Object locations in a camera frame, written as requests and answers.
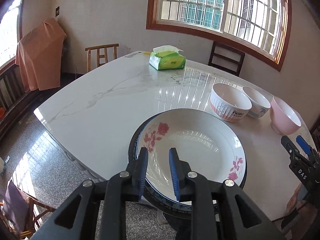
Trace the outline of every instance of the table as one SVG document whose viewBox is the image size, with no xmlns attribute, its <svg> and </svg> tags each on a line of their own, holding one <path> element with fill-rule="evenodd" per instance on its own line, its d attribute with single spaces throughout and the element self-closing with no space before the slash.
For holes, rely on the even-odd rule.
<svg viewBox="0 0 320 240">
<path fill-rule="evenodd" d="M 190 60 L 184 70 L 157 71 L 149 65 L 149 55 L 138 51 L 73 81 L 39 106 L 35 115 L 87 174 L 110 179 L 125 170 L 132 135 L 149 117 L 174 108 L 213 114 L 209 100 L 217 82 L 252 87 L 269 101 L 273 97 L 239 77 Z M 302 127 L 289 138 L 303 153 L 295 142 L 297 135 L 315 145 L 300 119 Z M 246 116 L 226 124 L 246 154 L 244 191 L 269 219 L 281 217 L 300 181 L 288 167 L 289 154 L 270 126 L 269 112 L 260 119 Z"/>
</svg>

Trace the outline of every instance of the plate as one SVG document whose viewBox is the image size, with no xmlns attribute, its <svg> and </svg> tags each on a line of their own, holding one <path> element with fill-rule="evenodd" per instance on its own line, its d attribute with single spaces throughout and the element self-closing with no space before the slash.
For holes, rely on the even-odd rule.
<svg viewBox="0 0 320 240">
<path fill-rule="evenodd" d="M 179 203 L 174 195 L 168 152 L 175 147 L 180 160 L 207 179 L 232 179 L 240 185 L 246 170 L 240 140 L 215 116 L 195 109 L 173 109 L 152 118 L 138 138 L 149 151 L 146 179 L 164 198 Z M 190 206 L 191 202 L 180 203 Z"/>
</svg>

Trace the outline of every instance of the orange object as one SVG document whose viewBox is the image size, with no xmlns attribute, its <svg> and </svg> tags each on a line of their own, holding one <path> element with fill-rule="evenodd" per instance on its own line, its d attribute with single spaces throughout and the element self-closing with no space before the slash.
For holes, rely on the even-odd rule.
<svg viewBox="0 0 320 240">
<path fill-rule="evenodd" d="M 3 107 L 0 108 L 0 118 L 2 118 L 5 114 L 5 109 Z"/>
<path fill-rule="evenodd" d="M 16 64 L 20 66 L 25 92 L 60 86 L 61 53 L 66 37 L 56 20 L 50 18 L 20 40 Z"/>
</svg>

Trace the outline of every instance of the silver screw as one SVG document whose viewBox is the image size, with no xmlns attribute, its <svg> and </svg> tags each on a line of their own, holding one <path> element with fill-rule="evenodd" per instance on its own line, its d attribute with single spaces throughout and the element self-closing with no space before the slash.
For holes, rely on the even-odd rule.
<svg viewBox="0 0 320 240">
<path fill-rule="evenodd" d="M 120 177 L 121 177 L 121 178 L 126 178 L 126 177 L 128 177 L 129 175 L 130 175 L 130 173 L 127 172 L 127 171 L 121 171 L 121 172 L 120 172 Z"/>
<path fill-rule="evenodd" d="M 235 182 L 232 180 L 232 179 L 227 179 L 224 184 L 227 186 L 227 187 L 232 187 Z"/>
<path fill-rule="evenodd" d="M 82 183 L 82 186 L 84 187 L 90 187 L 92 185 L 92 181 L 91 180 L 85 180 L 83 183 Z"/>
<path fill-rule="evenodd" d="M 188 177 L 189 178 L 195 178 L 196 176 L 198 176 L 198 174 L 195 171 L 188 172 Z"/>
</svg>

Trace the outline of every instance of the green tissue package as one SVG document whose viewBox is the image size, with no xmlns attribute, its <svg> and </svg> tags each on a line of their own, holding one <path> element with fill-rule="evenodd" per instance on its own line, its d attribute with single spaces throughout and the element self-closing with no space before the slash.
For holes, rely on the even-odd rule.
<svg viewBox="0 0 320 240">
<path fill-rule="evenodd" d="M 149 63 L 157 70 L 184 69 L 186 57 L 179 54 L 180 49 L 166 45 L 154 48 Z"/>
</svg>

